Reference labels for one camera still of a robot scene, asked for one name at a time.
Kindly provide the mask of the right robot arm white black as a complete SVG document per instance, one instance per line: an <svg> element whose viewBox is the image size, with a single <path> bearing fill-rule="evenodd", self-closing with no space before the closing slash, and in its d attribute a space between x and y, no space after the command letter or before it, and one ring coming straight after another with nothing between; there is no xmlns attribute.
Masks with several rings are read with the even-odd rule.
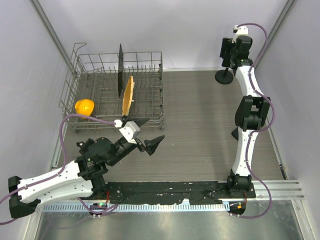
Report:
<svg viewBox="0 0 320 240"><path fill-rule="evenodd" d="M253 61L249 58L252 44L252 38L246 35L240 35L236 39L224 37L220 50L224 69L214 76L223 85L237 79L242 92L234 117L236 129L232 132L238 140L236 157L225 186L226 193L233 198L252 191L250 169L255 141L266 123L270 109L270 98L265 97L260 90Z"/></svg>

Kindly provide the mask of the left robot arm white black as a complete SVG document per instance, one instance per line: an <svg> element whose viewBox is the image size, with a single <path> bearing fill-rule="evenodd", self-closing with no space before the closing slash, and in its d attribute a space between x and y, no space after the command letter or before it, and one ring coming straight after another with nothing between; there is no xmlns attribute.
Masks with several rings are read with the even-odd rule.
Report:
<svg viewBox="0 0 320 240"><path fill-rule="evenodd" d="M141 141L140 127L148 118L120 119L108 122L121 133L121 138L112 142L107 137L78 142L80 155L71 162L45 174L23 179L12 176L8 179L9 212L12 219L33 214L37 209L54 202L72 198L102 199L108 191L103 175L135 149L153 155L164 135Z"/></svg>

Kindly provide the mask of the black smartphone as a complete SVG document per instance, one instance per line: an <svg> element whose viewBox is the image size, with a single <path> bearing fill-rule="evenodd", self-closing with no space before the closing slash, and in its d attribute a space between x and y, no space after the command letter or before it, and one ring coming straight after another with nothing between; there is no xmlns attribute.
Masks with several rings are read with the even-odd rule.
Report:
<svg viewBox="0 0 320 240"><path fill-rule="evenodd" d="M238 141L239 140L239 130L238 128L235 128L232 132L231 135Z"/></svg>

